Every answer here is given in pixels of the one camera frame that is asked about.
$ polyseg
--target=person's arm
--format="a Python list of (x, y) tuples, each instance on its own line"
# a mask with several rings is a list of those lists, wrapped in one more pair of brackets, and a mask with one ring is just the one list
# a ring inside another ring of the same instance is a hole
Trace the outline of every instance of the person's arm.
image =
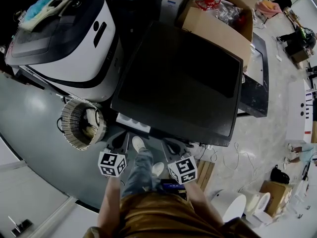
[(109, 177), (97, 226), (107, 235), (114, 236), (120, 222), (120, 178)]
[(213, 227), (219, 228), (224, 225), (221, 216), (212, 204), (206, 199), (203, 191), (195, 181), (190, 181), (184, 184), (187, 191), (187, 196), (191, 201), (195, 213), (209, 222)]

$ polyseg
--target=black monitor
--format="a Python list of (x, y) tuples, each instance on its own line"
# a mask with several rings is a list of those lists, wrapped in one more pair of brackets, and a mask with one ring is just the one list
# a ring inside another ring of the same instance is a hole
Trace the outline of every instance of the black monitor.
[(111, 108), (176, 138), (227, 146), (242, 68), (240, 58), (212, 42), (153, 22), (127, 65)]

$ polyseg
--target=shoe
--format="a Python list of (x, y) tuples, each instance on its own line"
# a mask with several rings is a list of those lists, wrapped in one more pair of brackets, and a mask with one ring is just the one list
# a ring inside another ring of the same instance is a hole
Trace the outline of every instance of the shoe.
[(291, 160), (287, 157), (284, 158), (284, 164), (290, 164)]
[(154, 176), (159, 177), (160, 174), (162, 174), (163, 170), (164, 170), (164, 163), (163, 162), (157, 162), (152, 167), (152, 174)]
[(291, 152), (294, 152), (294, 147), (290, 143), (287, 145), (287, 149)]
[(141, 148), (145, 148), (145, 144), (140, 137), (133, 137), (132, 145), (138, 153), (139, 153)]

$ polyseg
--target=jeans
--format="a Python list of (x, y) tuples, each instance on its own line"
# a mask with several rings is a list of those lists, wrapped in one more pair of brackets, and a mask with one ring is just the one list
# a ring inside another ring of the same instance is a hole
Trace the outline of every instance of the jeans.
[(160, 179), (152, 175), (153, 155), (150, 150), (141, 148), (134, 160), (133, 168), (125, 184), (121, 198), (145, 191), (164, 192)]

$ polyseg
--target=brown shirt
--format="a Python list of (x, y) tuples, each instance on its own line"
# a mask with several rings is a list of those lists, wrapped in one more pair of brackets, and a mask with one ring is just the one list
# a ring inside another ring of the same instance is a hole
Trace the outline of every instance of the brown shirt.
[[(258, 238), (240, 218), (213, 228), (208, 220), (200, 218), (190, 203), (172, 194), (153, 192), (123, 198), (120, 207), (119, 238)], [(91, 227), (84, 238), (108, 238), (100, 229)]]

